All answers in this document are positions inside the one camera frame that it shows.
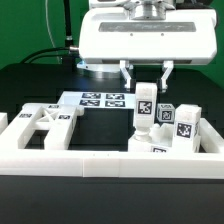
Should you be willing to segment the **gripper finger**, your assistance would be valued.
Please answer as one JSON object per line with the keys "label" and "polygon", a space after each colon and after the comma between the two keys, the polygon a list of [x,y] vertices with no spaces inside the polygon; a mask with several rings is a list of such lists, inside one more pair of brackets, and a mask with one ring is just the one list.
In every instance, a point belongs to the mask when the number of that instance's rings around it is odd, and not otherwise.
{"label": "gripper finger", "polygon": [[164,61],[162,65],[163,75],[157,80],[157,87],[159,91],[166,91],[167,86],[167,79],[169,75],[173,71],[174,62],[173,61]]}
{"label": "gripper finger", "polygon": [[124,87],[127,90],[132,90],[134,88],[133,65],[130,64],[127,60],[121,60],[119,67],[120,67],[121,75],[125,80]]}

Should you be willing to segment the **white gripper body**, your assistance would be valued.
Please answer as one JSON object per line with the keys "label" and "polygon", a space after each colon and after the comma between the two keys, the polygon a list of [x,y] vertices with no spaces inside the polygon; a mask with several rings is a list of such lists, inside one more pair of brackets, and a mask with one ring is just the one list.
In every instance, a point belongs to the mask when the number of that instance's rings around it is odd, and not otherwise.
{"label": "white gripper body", "polygon": [[170,10],[164,20],[132,20],[122,7],[94,8],[82,22],[79,53],[88,64],[208,64],[217,53],[213,9]]}

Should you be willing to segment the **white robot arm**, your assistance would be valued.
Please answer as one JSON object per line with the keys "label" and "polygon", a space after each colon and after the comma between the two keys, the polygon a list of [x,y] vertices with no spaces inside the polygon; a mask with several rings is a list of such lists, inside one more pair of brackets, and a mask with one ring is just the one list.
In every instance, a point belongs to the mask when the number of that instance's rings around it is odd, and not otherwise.
{"label": "white robot arm", "polygon": [[79,37],[81,67],[120,72],[160,65],[159,89],[176,64],[207,65],[217,53],[217,13],[196,0],[89,0]]}

